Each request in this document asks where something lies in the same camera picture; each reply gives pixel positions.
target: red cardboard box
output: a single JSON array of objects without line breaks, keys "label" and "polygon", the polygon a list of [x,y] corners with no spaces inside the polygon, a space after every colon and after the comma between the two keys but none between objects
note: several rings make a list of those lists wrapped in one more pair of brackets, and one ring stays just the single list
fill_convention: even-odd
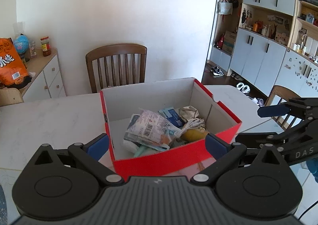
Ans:
[{"label": "red cardboard box", "polygon": [[138,114],[140,109],[158,112],[167,107],[176,109],[192,105],[206,120],[206,129],[228,143],[241,125],[238,117],[222,102],[215,102],[212,93],[194,78],[109,87],[101,90],[101,101],[106,133],[111,141],[112,163],[115,172],[124,179],[129,176],[164,176],[211,159],[205,148],[205,139],[133,158],[133,154],[122,146],[122,141],[131,115]]}]

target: glass jar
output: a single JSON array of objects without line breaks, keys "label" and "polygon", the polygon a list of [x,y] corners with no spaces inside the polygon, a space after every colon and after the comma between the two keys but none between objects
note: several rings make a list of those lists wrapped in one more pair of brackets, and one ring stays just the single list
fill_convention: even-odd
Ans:
[{"label": "glass jar", "polygon": [[51,54],[51,49],[50,49],[49,37],[41,38],[41,44],[42,44],[43,56],[50,55]]},{"label": "glass jar", "polygon": [[299,53],[302,53],[302,50],[305,45],[305,39],[306,39],[306,33],[303,32],[303,29],[301,29],[298,32],[298,38],[297,38],[297,44],[299,45]]}]

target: cabinet handle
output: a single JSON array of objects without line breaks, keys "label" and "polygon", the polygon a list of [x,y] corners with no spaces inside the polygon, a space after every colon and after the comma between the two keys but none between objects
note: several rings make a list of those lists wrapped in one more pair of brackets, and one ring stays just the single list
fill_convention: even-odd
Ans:
[{"label": "cabinet handle", "polygon": [[309,77],[309,74],[310,74],[310,72],[311,72],[311,68],[309,69],[309,72],[308,72],[308,76],[307,76],[307,79],[308,79],[308,77]]},{"label": "cabinet handle", "polygon": [[305,73],[306,73],[307,67],[308,67],[308,65],[306,65],[306,68],[305,68],[305,71],[304,71],[303,76],[305,76]]}]

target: chair backrest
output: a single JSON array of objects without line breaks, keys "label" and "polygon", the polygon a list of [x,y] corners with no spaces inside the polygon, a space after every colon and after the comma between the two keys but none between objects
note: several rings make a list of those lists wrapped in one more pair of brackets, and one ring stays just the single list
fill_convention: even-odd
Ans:
[{"label": "chair backrest", "polygon": [[21,93],[16,88],[0,89],[0,107],[23,103]]},{"label": "chair backrest", "polygon": [[129,64],[128,64],[128,55],[131,54],[132,61],[132,82],[136,83],[136,54],[140,55],[140,72],[139,72],[139,82],[145,82],[145,71],[146,71],[146,57],[147,57],[147,48],[138,44],[115,44],[109,46],[103,46],[100,48],[96,48],[93,51],[90,51],[86,55],[86,66],[88,71],[89,82],[91,84],[92,92],[97,93],[97,87],[95,82],[94,70],[93,70],[93,61],[97,60],[97,70],[98,70],[98,78],[101,88],[103,86],[103,78],[101,71],[101,58],[104,58],[104,69],[105,69],[105,78],[107,87],[110,86],[109,80],[109,70],[107,57],[110,57],[110,65],[111,65],[111,78],[112,85],[117,86],[116,83],[116,73],[115,73],[115,63],[114,56],[117,55],[117,65],[118,65],[118,75],[119,75],[119,85],[123,85],[123,71],[121,65],[121,55],[124,55],[125,59],[125,76],[126,76],[126,84],[129,84]]},{"label": "chair backrest", "polygon": [[[279,86],[279,85],[274,85],[271,93],[268,96],[268,99],[266,100],[265,106],[270,106],[274,100],[274,97],[278,96],[280,97],[280,100],[278,102],[278,104],[280,104],[283,100],[288,101],[291,98],[299,98],[300,96],[298,96],[295,92],[293,92],[292,90],[285,88],[283,86]],[[291,121],[291,123],[286,127],[286,122],[287,120],[290,118],[290,114],[288,114],[284,119],[281,116],[278,117],[273,117],[273,119],[276,121],[276,123],[282,127],[283,129],[288,129],[290,127],[292,127],[292,125],[294,124],[294,122],[296,121],[296,117],[294,117],[294,119]]]}]

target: dark floor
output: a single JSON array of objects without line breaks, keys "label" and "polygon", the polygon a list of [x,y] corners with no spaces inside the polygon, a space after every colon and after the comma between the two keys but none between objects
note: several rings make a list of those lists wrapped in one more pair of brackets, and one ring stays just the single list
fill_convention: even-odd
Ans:
[{"label": "dark floor", "polygon": [[202,78],[202,84],[203,85],[231,85],[236,87],[236,84],[239,82],[242,82],[251,88],[251,92],[247,93],[247,96],[250,96],[252,98],[262,98],[265,101],[267,100],[267,96],[260,92],[257,88],[255,88],[252,84],[250,84],[248,81],[238,81],[231,76],[214,76],[213,73],[208,71],[211,69],[210,64],[206,64],[205,71],[203,73],[203,78]]}]

